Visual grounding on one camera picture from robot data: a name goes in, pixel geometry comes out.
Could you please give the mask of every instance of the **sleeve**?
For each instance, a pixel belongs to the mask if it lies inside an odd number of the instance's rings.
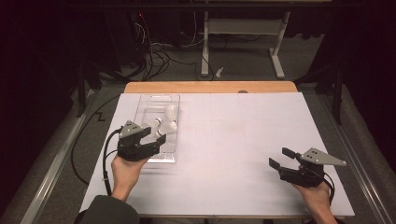
[[[337,221],[337,224],[346,224],[343,220],[338,219],[337,217],[335,217],[335,220]],[[305,224],[317,224],[317,222],[312,219],[309,222],[306,222]]]
[[[137,224],[139,215],[131,205],[110,196],[98,195],[93,199],[80,224]]]

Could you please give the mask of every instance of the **table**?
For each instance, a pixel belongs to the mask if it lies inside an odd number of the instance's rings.
[[[249,93],[236,93],[241,90]],[[181,99],[178,159],[174,164],[145,165],[127,200],[142,217],[309,217],[300,194],[279,180],[267,158],[288,165],[291,162],[282,156],[282,147],[325,151],[304,97],[291,82],[129,83],[109,132],[134,117],[140,93],[168,91],[178,92]],[[241,111],[243,118],[236,119]],[[113,139],[109,148],[116,144]],[[100,156],[81,210],[95,195],[106,194],[101,166]],[[332,166],[325,171],[337,188],[333,213],[353,216],[337,173]]]
[[[225,0],[216,0],[208,2],[223,2]],[[331,2],[332,0],[301,0],[297,2]],[[294,0],[233,0],[229,2],[248,3],[248,2],[296,2]],[[203,77],[209,75],[209,34],[234,34],[234,35],[277,35],[276,45],[269,49],[271,60],[276,70],[276,77],[284,79],[280,60],[278,58],[279,48],[283,40],[286,28],[288,26],[290,12],[286,11],[282,20],[239,20],[239,19],[209,19],[209,14],[205,12],[204,27],[204,48],[201,74]]]

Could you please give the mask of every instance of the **transparent box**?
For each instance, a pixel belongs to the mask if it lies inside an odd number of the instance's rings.
[[[180,106],[178,94],[143,94],[140,96],[134,123],[142,128],[151,127],[151,134],[140,143],[155,142],[166,134],[166,142],[160,146],[160,153],[152,156],[148,162],[177,161],[177,125]]]

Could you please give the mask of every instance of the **white table surface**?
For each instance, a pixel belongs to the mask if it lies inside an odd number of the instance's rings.
[[[107,136],[134,120],[141,94],[121,95]],[[116,149],[114,136],[108,151]],[[282,147],[327,152],[301,93],[181,93],[177,162],[145,164],[127,203],[148,217],[304,217],[298,191],[281,181],[268,159],[297,169]],[[107,159],[107,170],[113,156]],[[335,216],[354,216],[332,166]],[[106,195],[98,158],[81,210]],[[109,172],[112,185],[112,174]]]

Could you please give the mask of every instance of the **human hand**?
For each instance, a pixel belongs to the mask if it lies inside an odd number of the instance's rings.
[[[330,188],[325,182],[321,182],[316,188],[292,185],[300,191],[306,207],[318,224],[337,223],[330,209]]]
[[[113,170],[114,176],[114,189],[111,196],[126,202],[132,188],[139,179],[143,165],[148,160],[149,158],[141,161],[126,161],[116,156],[113,162],[111,162],[111,169]]]

